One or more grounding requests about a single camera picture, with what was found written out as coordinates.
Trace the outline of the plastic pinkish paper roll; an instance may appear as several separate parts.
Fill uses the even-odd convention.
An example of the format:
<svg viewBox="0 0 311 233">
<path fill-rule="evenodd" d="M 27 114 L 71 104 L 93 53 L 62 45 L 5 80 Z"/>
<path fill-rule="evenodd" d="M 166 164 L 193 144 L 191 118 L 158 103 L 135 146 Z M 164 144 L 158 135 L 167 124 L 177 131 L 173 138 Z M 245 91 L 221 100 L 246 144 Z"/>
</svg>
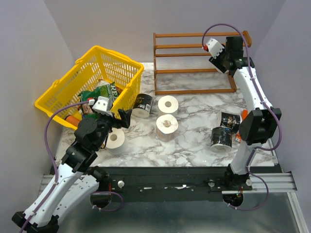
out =
<svg viewBox="0 0 311 233">
<path fill-rule="evenodd" d="M 156 135 L 162 142 L 169 142 L 174 139 L 178 129 L 178 121 L 171 114 L 159 116 L 156 120 Z"/>
</svg>

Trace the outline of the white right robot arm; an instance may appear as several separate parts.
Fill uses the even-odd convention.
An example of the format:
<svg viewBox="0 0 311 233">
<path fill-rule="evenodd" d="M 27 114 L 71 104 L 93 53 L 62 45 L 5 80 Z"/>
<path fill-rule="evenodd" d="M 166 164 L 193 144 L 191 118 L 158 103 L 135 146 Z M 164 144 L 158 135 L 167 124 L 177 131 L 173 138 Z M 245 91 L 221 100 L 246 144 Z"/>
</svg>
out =
<svg viewBox="0 0 311 233">
<path fill-rule="evenodd" d="M 241 144 L 228 165 L 224 186 L 235 190 L 249 178 L 249 167 L 257 152 L 272 138 L 282 112 L 266 98 L 256 76 L 256 69 L 241 36 L 229 36 L 223 45 L 215 38 L 206 42 L 211 54 L 209 61 L 222 73 L 228 72 L 241 89 L 248 115 L 239 126 Z"/>
</svg>

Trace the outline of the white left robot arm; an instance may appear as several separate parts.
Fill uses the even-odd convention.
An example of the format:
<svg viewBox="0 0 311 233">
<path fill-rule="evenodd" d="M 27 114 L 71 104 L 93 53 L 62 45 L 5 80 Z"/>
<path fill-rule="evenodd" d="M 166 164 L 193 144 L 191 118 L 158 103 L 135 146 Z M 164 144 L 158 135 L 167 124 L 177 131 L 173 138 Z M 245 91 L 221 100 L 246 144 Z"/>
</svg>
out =
<svg viewBox="0 0 311 233">
<path fill-rule="evenodd" d="M 12 221 L 20 227 L 20 232 L 57 232 L 61 218 L 81 198 L 107 188 L 108 173 L 91 164 L 113 128 L 129 128 L 132 111 L 119 109 L 118 113 L 119 119 L 105 112 L 97 119 L 87 117 L 80 121 L 74 132 L 75 140 L 67 148 L 62 163 L 54 166 L 52 180 L 30 207 L 13 215 Z"/>
</svg>

